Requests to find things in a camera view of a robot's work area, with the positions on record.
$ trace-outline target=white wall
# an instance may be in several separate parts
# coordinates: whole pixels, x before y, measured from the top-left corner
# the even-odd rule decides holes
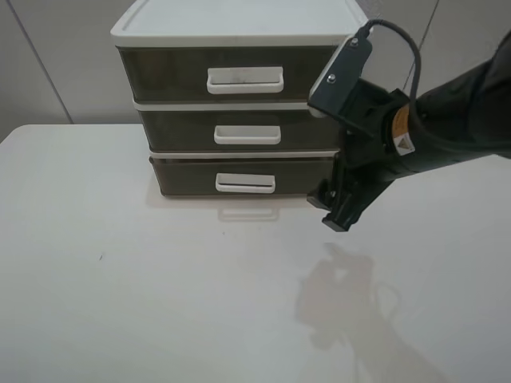
[[[78,124],[139,121],[109,38],[112,25],[133,0],[10,0],[41,63],[6,1],[0,2],[0,140],[21,124],[68,123],[66,110]],[[509,28],[506,17],[511,13],[509,0],[358,2],[369,17],[398,23],[418,43],[425,39],[422,91],[489,57]],[[402,88],[413,63],[410,50],[382,28],[374,30],[371,40],[374,53],[363,77],[389,90]]]
[[[110,30],[134,0],[11,0],[74,123],[139,122]]]
[[[511,30],[510,0],[441,0],[422,48],[420,92],[492,57]]]
[[[0,142],[20,125],[68,123],[16,18],[0,1]]]

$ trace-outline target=black cable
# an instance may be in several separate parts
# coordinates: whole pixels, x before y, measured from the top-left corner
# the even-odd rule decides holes
[[[417,91],[418,91],[418,83],[421,78],[422,71],[422,57],[417,44],[415,44],[414,39],[401,27],[396,26],[393,22],[388,22],[382,19],[373,19],[369,20],[366,25],[360,28],[356,34],[357,37],[367,38],[370,34],[370,29],[373,26],[384,26],[389,30],[393,30],[399,36],[406,41],[408,46],[411,48],[412,53],[414,54],[415,60],[415,69],[414,69],[414,77],[412,79],[411,87],[410,87],[410,119],[414,124],[414,127],[432,144],[448,150],[450,152],[484,152],[488,154],[498,154],[500,152],[509,152],[511,151],[511,142],[504,141],[500,144],[471,144],[471,143],[460,143],[452,140],[445,140],[431,132],[429,132],[424,124],[421,121],[421,118],[418,116],[417,111]]]

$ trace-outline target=warning sticker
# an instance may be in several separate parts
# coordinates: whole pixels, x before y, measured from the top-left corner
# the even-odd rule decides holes
[[[400,156],[415,152],[414,143],[408,133],[408,105],[398,110],[392,121],[392,139]]]

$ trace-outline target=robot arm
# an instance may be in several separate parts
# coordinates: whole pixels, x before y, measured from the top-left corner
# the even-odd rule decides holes
[[[415,55],[410,98],[360,79],[372,26],[400,34]],[[329,211],[323,222],[348,231],[398,178],[489,154],[511,156],[511,33],[492,59],[416,99],[421,71],[417,46],[399,27],[371,20],[323,71],[308,104],[336,119],[341,150],[329,180],[307,199]]]

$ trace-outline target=orange label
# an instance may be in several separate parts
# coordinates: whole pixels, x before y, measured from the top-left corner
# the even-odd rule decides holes
[[[408,105],[398,110],[392,121],[392,138],[397,138],[408,133],[408,115],[410,108]]]

